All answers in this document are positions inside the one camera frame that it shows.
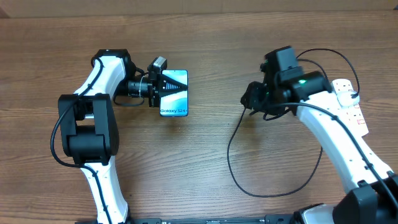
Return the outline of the Samsung Galaxy smartphone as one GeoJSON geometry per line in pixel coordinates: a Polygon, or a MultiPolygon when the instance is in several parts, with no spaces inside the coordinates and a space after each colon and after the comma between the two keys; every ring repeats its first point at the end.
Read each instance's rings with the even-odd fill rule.
{"type": "Polygon", "coordinates": [[[163,70],[160,78],[159,96],[161,116],[182,117],[188,115],[188,90],[171,95],[161,95],[161,83],[164,81],[175,81],[188,86],[188,72],[186,70],[163,70]]]}

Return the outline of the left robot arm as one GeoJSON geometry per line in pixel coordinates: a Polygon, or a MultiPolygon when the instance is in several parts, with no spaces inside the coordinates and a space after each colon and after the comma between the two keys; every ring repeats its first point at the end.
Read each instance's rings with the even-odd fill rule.
{"type": "Polygon", "coordinates": [[[138,68],[126,49],[100,49],[90,75],[71,95],[58,99],[62,147],[70,167],[84,173],[95,201],[95,223],[133,223],[116,171],[119,129],[113,106],[128,96],[158,108],[163,117],[188,115],[188,71],[169,70],[156,57],[147,70],[138,68]]]}

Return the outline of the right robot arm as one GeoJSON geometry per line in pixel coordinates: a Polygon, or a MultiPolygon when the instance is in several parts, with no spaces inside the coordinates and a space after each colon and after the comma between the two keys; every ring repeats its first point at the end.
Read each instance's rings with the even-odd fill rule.
{"type": "Polygon", "coordinates": [[[353,113],[359,93],[346,81],[329,82],[324,69],[304,72],[290,46],[265,55],[261,82],[248,85],[241,104],[265,120],[293,113],[319,141],[345,190],[335,205],[319,203],[266,223],[396,223],[397,174],[367,145],[353,113]]]}

